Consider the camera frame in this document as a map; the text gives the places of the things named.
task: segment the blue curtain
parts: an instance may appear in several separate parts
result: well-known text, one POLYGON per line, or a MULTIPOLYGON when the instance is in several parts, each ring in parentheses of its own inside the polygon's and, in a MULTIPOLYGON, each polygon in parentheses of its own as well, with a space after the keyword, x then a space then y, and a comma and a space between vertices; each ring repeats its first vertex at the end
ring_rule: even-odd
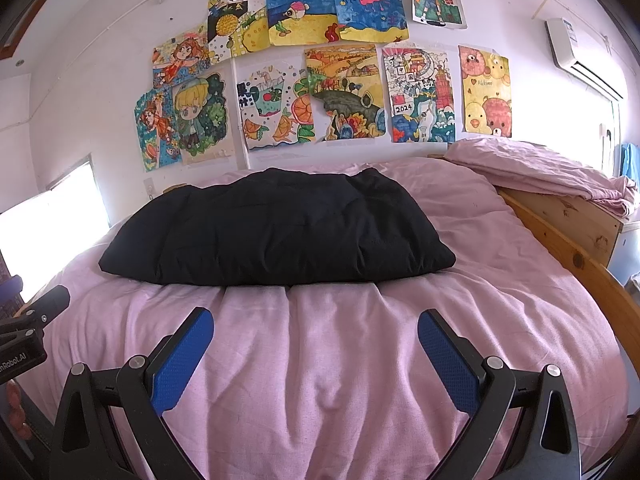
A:
POLYGON ((640 186, 640 148, 635 144, 623 144, 620 174, 628 176, 640 186))

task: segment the screw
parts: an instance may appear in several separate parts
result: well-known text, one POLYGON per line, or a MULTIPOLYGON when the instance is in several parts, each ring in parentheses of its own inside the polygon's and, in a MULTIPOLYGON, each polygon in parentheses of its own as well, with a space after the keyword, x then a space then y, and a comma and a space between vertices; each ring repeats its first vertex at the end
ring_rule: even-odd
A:
POLYGON ((486 360, 486 363, 489 365, 489 368, 493 368, 494 370, 499 370, 504 366, 504 362, 502 359, 496 356, 491 356, 486 360))
POLYGON ((84 364, 76 363, 71 367, 71 375, 80 375, 84 372, 84 364))
POLYGON ((134 370, 137 368, 142 368, 145 365, 145 357, 142 355, 136 355, 129 359, 129 366, 134 370))
POLYGON ((546 367, 546 371, 549 373, 549 375, 551 375, 553 377, 559 377, 560 376, 560 368, 558 368, 556 365, 548 365, 546 367))

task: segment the pink bedsheet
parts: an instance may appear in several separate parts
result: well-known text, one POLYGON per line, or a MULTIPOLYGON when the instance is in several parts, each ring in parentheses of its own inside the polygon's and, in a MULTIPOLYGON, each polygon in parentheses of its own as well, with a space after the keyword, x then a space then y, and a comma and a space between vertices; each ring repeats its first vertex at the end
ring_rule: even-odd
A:
POLYGON ((72 303, 46 329, 49 359, 20 384, 53 420, 73 363, 120 367, 204 306, 213 342, 165 420, 206 478, 424 480, 466 421, 417 339, 418 315, 437 308, 482 355, 523 370, 561 367, 591 465, 622 434, 627 406, 618 346, 594 301, 482 176, 427 158, 330 169, 367 166, 409 190, 456 253, 452 269, 378 285, 149 285, 99 270, 116 227, 52 280, 72 303))
POLYGON ((614 215, 631 215, 640 205, 636 183, 606 177, 544 146, 501 137, 453 143, 445 158, 482 174, 494 186, 533 193, 581 196, 614 215))

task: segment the folded black garment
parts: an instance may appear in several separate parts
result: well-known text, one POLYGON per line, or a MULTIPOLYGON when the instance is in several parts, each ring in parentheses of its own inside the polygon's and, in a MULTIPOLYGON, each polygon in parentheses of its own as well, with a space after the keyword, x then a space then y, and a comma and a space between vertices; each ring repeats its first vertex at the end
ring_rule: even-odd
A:
POLYGON ((159 285, 301 285, 396 280, 455 261, 411 195, 377 170, 271 169, 152 200, 100 268, 159 285))

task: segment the air conditioner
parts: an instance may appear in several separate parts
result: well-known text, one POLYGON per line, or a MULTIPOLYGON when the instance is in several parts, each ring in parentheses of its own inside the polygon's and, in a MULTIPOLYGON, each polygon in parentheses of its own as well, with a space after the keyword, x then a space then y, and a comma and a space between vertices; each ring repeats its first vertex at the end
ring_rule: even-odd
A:
POLYGON ((603 45, 565 18, 546 21, 556 65, 595 88, 607 99, 627 98, 626 80, 603 45))

